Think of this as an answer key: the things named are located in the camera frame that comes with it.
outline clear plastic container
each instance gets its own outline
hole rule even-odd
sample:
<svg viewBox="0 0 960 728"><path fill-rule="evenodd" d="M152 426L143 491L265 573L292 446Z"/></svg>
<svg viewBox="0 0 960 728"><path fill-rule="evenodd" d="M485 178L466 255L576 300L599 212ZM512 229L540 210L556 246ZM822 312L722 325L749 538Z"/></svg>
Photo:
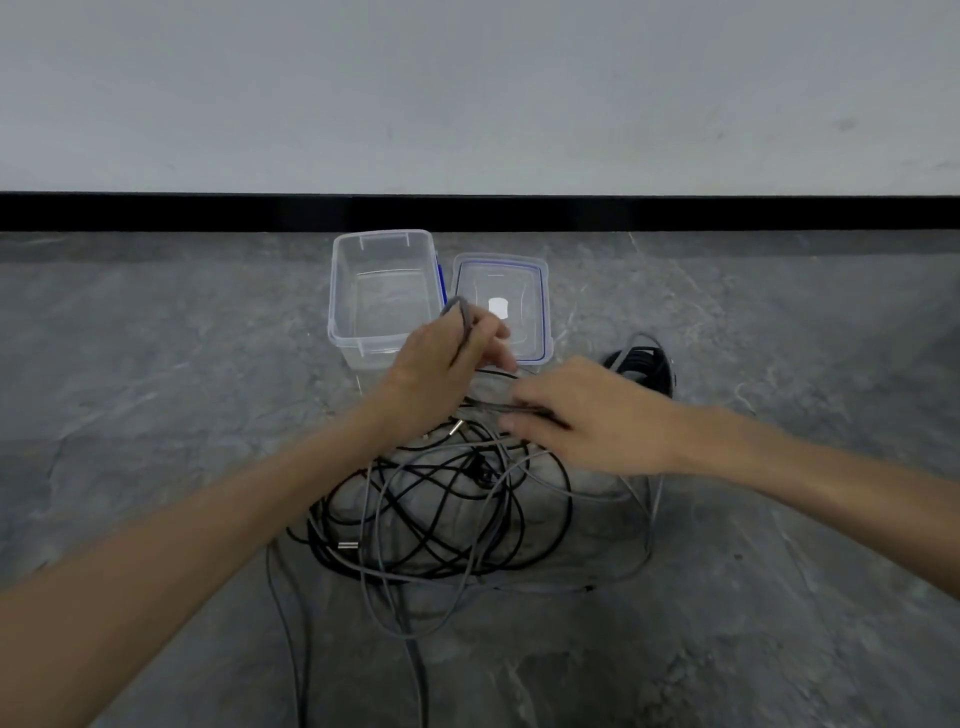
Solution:
<svg viewBox="0 0 960 728"><path fill-rule="evenodd" d="M389 367L444 301L429 232L352 232L333 241L326 333L351 368Z"/></svg>
<svg viewBox="0 0 960 728"><path fill-rule="evenodd" d="M464 253L453 259L453 295L492 311L510 327L510 350L525 366L553 356L547 265L538 257Z"/></svg>

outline white wall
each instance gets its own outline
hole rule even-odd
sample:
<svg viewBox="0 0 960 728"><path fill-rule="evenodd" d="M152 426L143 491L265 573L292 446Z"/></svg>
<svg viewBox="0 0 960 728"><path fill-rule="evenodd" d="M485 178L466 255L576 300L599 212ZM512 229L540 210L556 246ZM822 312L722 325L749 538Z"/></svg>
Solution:
<svg viewBox="0 0 960 728"><path fill-rule="evenodd" d="M0 0L0 189L960 193L956 0Z"/></svg>

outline container lid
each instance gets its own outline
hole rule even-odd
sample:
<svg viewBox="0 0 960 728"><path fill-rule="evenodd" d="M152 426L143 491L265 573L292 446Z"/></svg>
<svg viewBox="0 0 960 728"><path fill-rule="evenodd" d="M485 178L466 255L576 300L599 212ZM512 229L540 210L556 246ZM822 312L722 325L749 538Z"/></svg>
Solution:
<svg viewBox="0 0 960 728"><path fill-rule="evenodd" d="M553 356L545 260L489 253L457 255L453 295L507 323L511 332L507 343L520 364L543 364Z"/></svg>

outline black baseboard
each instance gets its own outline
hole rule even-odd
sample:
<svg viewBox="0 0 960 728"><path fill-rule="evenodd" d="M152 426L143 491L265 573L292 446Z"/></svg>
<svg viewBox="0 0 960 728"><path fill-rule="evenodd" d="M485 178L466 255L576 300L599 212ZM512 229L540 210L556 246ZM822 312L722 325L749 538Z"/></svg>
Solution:
<svg viewBox="0 0 960 728"><path fill-rule="evenodd" d="M960 197L497 197L0 192L5 231L960 229Z"/></svg>

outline marble floor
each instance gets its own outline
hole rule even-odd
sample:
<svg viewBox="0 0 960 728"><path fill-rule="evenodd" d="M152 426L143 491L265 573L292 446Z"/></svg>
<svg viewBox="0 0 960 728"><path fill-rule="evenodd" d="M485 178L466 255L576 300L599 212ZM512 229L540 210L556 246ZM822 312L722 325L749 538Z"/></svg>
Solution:
<svg viewBox="0 0 960 728"><path fill-rule="evenodd" d="M0 233L0 584L355 400L325 334L332 238ZM960 232L436 244L448 273L467 251L545 258L558 360L647 328L685 401L960 473ZM373 628L353 582L284 549L316 622L312 723L415 725L401 644ZM293 725L285 650L254 559L96 725ZM437 726L960 724L960 606L797 513L699 479L668 479L658 550L636 577L478 595L421 650Z"/></svg>

